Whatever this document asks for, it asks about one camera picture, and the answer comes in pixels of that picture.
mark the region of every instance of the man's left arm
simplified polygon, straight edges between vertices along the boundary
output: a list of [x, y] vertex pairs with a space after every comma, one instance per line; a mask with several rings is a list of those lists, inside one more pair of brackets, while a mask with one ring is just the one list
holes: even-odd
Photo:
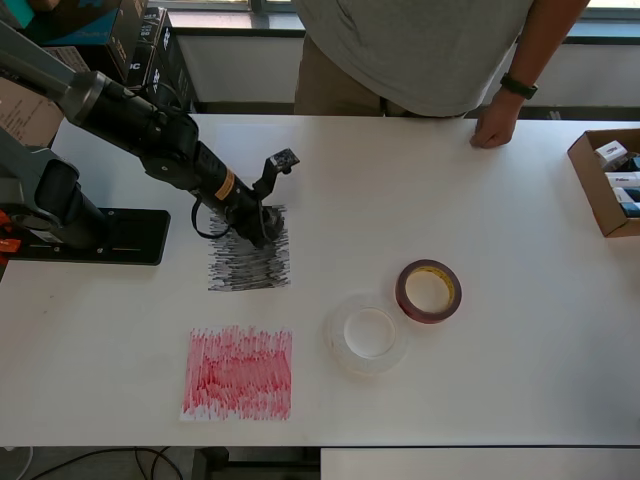
[[[509, 69], [511, 78], [533, 86], [589, 0], [535, 0]], [[482, 112], [471, 145], [494, 148], [511, 141], [524, 97], [504, 87]]]

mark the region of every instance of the man's left hand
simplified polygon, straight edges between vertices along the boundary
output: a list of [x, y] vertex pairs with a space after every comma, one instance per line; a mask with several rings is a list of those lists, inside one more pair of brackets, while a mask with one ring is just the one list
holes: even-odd
[[471, 145], [478, 148], [495, 148], [511, 141], [524, 98], [500, 89], [478, 118], [476, 133]]

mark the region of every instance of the gray shirt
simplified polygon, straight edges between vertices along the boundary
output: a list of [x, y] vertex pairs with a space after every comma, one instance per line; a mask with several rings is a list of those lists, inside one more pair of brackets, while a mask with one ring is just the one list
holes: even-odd
[[334, 63], [376, 94], [428, 116], [476, 108], [533, 0], [294, 0]]

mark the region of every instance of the person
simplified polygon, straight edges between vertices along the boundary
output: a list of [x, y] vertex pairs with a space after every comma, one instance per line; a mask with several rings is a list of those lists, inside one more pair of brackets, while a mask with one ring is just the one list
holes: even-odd
[[525, 99], [589, 0], [293, 0], [307, 30], [295, 113], [456, 117], [478, 107], [520, 34], [471, 138], [511, 140]]

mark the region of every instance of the red scribble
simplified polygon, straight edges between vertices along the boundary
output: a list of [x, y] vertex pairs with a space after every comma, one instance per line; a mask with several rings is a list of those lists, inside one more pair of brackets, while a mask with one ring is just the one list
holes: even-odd
[[289, 330], [193, 330], [181, 417], [286, 420], [291, 414], [292, 346]]

